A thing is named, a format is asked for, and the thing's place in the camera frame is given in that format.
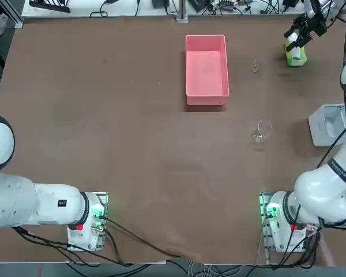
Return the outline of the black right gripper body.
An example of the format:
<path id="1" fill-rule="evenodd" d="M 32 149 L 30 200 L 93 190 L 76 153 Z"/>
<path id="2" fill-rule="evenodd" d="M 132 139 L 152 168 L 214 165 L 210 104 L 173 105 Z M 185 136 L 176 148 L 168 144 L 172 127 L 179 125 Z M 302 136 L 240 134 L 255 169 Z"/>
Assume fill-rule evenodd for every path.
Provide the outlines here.
<path id="1" fill-rule="evenodd" d="M 322 12 L 316 12 L 312 17 L 307 13 L 304 15 L 306 17 L 305 35 L 315 32 L 318 36 L 322 36 L 326 32 L 326 20 Z"/>

